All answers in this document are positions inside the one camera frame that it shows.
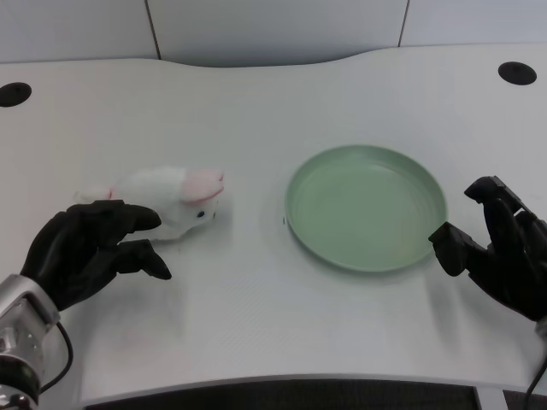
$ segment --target plate rim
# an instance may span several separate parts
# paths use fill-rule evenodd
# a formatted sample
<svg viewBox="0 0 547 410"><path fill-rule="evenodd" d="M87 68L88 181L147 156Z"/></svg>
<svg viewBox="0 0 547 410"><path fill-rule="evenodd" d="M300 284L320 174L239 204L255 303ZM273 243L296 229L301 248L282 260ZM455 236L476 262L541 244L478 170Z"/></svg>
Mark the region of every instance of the plate rim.
<svg viewBox="0 0 547 410"><path fill-rule="evenodd" d="M359 266L346 265L342 262L333 261L331 259L326 258L325 256L321 255L319 252L316 252L315 250L311 249L306 244L306 242L302 240L300 235L298 235L298 232L294 229L294 227L293 227L294 224L292 223L293 221L292 221L291 213L289 212L289 192L291 191L291 187L294 184L294 181L295 181L297 175L304 169L304 167L306 167L311 161L313 161L315 158L317 158L319 156L326 155L326 154L328 154L332 151L338 150L338 149L353 149L353 148L355 148L355 149L373 148L373 149L381 149L381 150L384 150L384 151L390 151L392 153L395 153L397 155L400 155L400 156L404 157L405 159L407 159L407 160L413 162L414 164L416 164L418 167L422 168L427 173L427 175L429 175L429 177L433 180L433 182L437 185L437 187L440 191L440 194L441 194L441 198L443 200L443 209L442 209L442 211L444 212L444 218L445 218L445 220L448 220L448 218L449 218L448 205L447 205L447 202L446 202L446 195L444 194L443 187L437 181L435 176L426 167L424 167L418 161L414 160L413 158L409 157L408 155L405 155L405 154L403 154L403 153L401 153L401 152L399 152L395 149L381 147L379 145L372 145L372 144L368 144L368 143L363 143L363 144L353 143L353 144L349 144L349 145L339 145L339 146L336 146L336 147L325 149L325 150L323 150L323 151L309 157L308 160L306 160L302 165L300 165L300 167L298 167L297 170L292 174L291 179L289 181L289 184L287 185L286 190L285 190L285 217L287 218L287 222L288 222L289 228L291 229L291 232L297 238L298 242L306 250L311 252L314 256L316 256L319 259L321 259L322 261L326 261L326 262L328 262L328 263L330 263L330 264L332 264L336 267L342 267L343 269L347 269L347 270L350 270L350 271L353 271L353 272L362 272L362 273L390 272L390 271L396 271L398 269L404 269L404 268L411 267L411 266L415 265L416 263L418 263L419 261L425 259L427 256L429 256L433 252L433 246L428 251L424 252L423 255L419 255L416 258L414 258L412 261L406 262L402 265L390 266L390 267L382 268L382 269L367 269L367 268L362 268L362 267L359 267Z"/></svg>

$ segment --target green plate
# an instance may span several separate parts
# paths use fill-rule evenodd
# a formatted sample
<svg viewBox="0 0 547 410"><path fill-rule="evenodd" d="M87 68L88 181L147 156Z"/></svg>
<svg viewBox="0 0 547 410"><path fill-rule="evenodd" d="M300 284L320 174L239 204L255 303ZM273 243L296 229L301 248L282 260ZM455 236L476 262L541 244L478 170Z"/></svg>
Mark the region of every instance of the green plate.
<svg viewBox="0 0 547 410"><path fill-rule="evenodd" d="M432 251L427 238L447 214L443 191L424 167L368 145L330 149L302 165L285 211L309 250L360 272L419 261Z"/></svg>

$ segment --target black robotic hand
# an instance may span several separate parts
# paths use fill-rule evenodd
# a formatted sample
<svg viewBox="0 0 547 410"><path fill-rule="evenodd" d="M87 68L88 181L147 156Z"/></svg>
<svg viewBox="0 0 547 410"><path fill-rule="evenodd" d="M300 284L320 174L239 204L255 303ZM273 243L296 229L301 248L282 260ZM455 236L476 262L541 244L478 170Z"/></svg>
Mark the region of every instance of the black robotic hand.
<svg viewBox="0 0 547 410"><path fill-rule="evenodd" d="M429 240L450 276L465 269L488 295L539 321L547 317L547 224L498 177L483 177L465 195L482 203L492 240L487 249L445 222Z"/></svg>
<svg viewBox="0 0 547 410"><path fill-rule="evenodd" d="M154 211L123 201L74 205L36 236L21 275L38 283L59 310L95 295L117 272L142 269L155 278L170 279L150 241L120 243L128 233L161 223Z"/></svg>

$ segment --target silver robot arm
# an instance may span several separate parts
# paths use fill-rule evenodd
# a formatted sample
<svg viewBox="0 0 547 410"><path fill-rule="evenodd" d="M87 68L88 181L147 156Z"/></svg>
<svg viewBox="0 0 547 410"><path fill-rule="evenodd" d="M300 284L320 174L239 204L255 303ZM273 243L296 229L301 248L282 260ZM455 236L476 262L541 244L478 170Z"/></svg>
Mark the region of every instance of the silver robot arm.
<svg viewBox="0 0 547 410"><path fill-rule="evenodd" d="M0 283L0 409L35 410L44 376L42 342L59 311L33 280Z"/></svg>

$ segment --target round black hole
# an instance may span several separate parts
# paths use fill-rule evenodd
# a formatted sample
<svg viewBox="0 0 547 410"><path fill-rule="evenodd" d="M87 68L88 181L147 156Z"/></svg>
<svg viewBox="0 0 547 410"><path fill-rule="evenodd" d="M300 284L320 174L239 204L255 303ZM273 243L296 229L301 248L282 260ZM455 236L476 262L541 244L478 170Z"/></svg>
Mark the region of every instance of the round black hole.
<svg viewBox="0 0 547 410"><path fill-rule="evenodd" d="M502 79L515 85L530 85L538 78L533 68L516 61L505 62L497 72Z"/></svg>
<svg viewBox="0 0 547 410"><path fill-rule="evenodd" d="M32 93L32 88L25 83L11 83L0 87L0 107L14 107L24 103Z"/></svg>

